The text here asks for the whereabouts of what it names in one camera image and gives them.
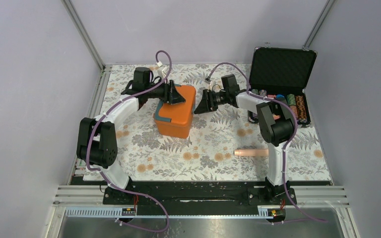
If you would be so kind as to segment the orange plastic medicine box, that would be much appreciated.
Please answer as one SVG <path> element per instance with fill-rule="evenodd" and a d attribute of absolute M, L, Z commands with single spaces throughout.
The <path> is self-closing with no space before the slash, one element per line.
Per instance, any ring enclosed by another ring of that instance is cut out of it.
<path fill-rule="evenodd" d="M 193 120 L 196 89 L 193 86 L 178 84 L 176 89 L 186 101 L 174 105 L 160 101 L 153 118 L 161 135 L 187 138 Z"/>

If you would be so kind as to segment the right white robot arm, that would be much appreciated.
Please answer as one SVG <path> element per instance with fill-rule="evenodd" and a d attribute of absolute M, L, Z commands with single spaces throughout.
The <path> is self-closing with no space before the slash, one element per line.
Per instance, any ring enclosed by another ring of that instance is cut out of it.
<path fill-rule="evenodd" d="M 266 201 L 277 204 L 284 198 L 280 187 L 286 178 L 286 147 L 297 130 L 295 115 L 282 99 L 272 99 L 241 89 L 236 77 L 229 74 L 221 77 L 223 89 L 217 92 L 205 89 L 196 107 L 195 114 L 214 112 L 219 105 L 228 104 L 252 112 L 258 117 L 263 140 L 268 144 L 267 181 L 272 185 L 265 190 Z"/>

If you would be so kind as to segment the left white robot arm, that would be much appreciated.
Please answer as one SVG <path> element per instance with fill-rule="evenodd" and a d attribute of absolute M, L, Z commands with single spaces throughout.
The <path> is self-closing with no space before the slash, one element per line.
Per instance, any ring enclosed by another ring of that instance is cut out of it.
<path fill-rule="evenodd" d="M 133 200 L 134 191 L 127 186 L 129 176 L 116 161 L 116 127 L 137 112 L 148 99 L 159 99 L 170 105 L 185 102 L 173 80 L 168 79 L 171 69 L 170 66 L 160 66 L 159 75 L 155 77 L 151 69 L 137 67 L 133 79 L 114 105 L 105 113 L 80 121 L 77 157 L 86 162 L 89 171 L 99 172 L 108 186 L 116 189 L 115 198 L 123 204 Z"/>

